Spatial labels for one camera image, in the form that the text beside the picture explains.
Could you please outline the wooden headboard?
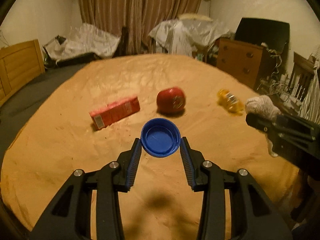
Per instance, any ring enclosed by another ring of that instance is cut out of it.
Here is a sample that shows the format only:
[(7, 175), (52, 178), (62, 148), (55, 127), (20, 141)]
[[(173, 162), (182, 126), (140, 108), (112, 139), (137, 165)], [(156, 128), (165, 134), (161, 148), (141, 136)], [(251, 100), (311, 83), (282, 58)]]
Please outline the wooden headboard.
[(42, 53), (37, 39), (0, 49), (1, 105), (23, 86), (45, 73)]

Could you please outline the wooden dresser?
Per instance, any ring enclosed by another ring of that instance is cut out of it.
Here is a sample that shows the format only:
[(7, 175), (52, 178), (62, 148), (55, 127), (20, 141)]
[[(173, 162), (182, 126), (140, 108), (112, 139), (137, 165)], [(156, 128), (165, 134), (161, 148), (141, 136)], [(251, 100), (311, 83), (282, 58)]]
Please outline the wooden dresser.
[(276, 59), (262, 46), (219, 39), (216, 67), (256, 90), (260, 79), (268, 79), (276, 66)]

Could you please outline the striped cloth cover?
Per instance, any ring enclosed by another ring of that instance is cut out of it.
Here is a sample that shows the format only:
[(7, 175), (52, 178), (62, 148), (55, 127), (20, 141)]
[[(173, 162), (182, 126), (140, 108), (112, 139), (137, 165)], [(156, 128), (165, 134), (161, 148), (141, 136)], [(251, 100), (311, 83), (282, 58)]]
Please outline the striped cloth cover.
[(319, 46), (314, 48), (310, 59), (314, 63), (314, 76), (298, 116), (319, 125)]

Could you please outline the wooden chair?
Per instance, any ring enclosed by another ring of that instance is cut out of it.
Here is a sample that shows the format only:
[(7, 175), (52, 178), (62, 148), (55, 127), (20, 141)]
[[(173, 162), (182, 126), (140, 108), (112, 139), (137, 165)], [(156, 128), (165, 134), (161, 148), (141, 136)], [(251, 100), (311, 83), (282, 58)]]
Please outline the wooden chair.
[(299, 101), (306, 97), (311, 81), (314, 77), (315, 58), (308, 59), (298, 53), (293, 54), (293, 70), (288, 84), (289, 93)]

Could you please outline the red carton box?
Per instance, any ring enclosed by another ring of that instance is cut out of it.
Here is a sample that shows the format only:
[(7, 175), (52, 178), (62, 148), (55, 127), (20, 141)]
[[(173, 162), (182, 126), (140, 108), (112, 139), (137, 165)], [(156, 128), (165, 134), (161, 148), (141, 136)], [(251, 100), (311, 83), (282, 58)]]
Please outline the red carton box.
[(96, 130), (103, 129), (140, 111), (137, 96), (123, 98), (105, 107), (89, 112)]

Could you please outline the red apple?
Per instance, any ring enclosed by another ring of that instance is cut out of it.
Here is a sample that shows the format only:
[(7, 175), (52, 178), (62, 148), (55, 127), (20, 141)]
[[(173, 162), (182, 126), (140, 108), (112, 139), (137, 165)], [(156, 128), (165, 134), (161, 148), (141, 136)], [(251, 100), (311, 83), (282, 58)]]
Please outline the red apple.
[(161, 90), (156, 98), (157, 109), (164, 114), (176, 114), (184, 110), (186, 97), (179, 87)]

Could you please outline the black television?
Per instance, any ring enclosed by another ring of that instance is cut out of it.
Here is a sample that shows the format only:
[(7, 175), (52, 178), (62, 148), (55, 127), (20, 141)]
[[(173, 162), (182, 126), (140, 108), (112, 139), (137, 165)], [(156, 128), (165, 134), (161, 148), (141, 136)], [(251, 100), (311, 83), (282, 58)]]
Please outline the black television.
[(235, 40), (255, 45), (267, 44), (282, 54), (290, 40), (290, 24), (264, 18), (243, 17), (236, 29)]

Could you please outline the yellow plastic bottle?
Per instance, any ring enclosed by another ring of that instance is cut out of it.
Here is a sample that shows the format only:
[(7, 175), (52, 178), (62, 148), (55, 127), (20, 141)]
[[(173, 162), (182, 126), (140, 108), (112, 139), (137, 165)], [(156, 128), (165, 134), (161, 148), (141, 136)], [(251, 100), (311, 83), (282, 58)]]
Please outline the yellow plastic bottle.
[(244, 111), (244, 104), (227, 89), (218, 91), (217, 103), (229, 113), (241, 114)]

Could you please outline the white plastic cover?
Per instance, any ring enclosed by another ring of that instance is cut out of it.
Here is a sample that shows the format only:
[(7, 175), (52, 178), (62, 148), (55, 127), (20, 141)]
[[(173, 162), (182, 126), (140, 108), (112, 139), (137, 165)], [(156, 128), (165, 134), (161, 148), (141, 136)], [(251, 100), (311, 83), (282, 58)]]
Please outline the white plastic cover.
[(112, 57), (120, 42), (120, 37), (88, 23), (71, 29), (66, 38), (62, 45), (57, 44), (51, 51), (52, 58), (57, 61), (70, 60), (89, 53), (103, 59)]
[(149, 36), (169, 54), (192, 56), (194, 51), (209, 51), (221, 37), (232, 32), (218, 20), (168, 20), (155, 26)]

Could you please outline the blue bottle cap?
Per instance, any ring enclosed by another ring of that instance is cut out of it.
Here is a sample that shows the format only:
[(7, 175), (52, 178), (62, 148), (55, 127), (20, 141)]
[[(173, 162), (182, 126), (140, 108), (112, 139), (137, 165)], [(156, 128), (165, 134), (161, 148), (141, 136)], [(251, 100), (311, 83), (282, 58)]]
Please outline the blue bottle cap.
[(178, 127), (170, 120), (154, 118), (142, 128), (140, 139), (142, 147), (151, 156), (165, 158), (174, 154), (181, 143)]

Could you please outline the left white plastic cover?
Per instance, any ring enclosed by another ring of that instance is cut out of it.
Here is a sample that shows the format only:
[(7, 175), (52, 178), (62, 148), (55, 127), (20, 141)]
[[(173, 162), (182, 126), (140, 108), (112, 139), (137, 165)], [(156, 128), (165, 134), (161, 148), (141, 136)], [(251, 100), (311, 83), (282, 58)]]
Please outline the left white plastic cover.
[(103, 59), (112, 57), (120, 42), (120, 37), (88, 23), (71, 29), (66, 38), (62, 45), (57, 44), (51, 51), (52, 58), (57, 61), (70, 60), (89, 53)]

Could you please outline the white tissue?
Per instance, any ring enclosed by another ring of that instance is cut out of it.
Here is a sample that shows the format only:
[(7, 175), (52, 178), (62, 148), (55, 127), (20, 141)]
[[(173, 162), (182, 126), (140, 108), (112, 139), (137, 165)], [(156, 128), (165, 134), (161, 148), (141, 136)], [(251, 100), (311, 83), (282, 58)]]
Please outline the white tissue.
[(264, 119), (275, 122), (281, 111), (267, 95), (249, 98), (245, 103), (246, 114), (253, 113)]

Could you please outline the right white plastic cover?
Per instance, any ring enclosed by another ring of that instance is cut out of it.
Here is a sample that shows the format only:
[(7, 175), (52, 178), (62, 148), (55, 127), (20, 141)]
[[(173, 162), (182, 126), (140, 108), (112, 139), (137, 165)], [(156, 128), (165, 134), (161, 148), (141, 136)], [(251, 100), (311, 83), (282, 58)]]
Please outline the right white plastic cover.
[(194, 51), (209, 51), (221, 37), (232, 32), (218, 20), (168, 20), (155, 26), (149, 36), (169, 54), (192, 56)]

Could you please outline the white pillow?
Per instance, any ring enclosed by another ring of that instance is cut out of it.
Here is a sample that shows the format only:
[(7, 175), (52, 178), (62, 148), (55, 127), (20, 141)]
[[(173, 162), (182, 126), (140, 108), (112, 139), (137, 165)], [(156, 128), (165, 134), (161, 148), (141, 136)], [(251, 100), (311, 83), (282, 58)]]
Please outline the white pillow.
[(178, 16), (179, 20), (199, 20), (199, 21), (209, 21), (212, 22), (213, 19), (206, 16), (206, 15), (201, 15), (201, 14), (195, 14), (195, 13), (185, 13), (185, 14), (180, 14)]

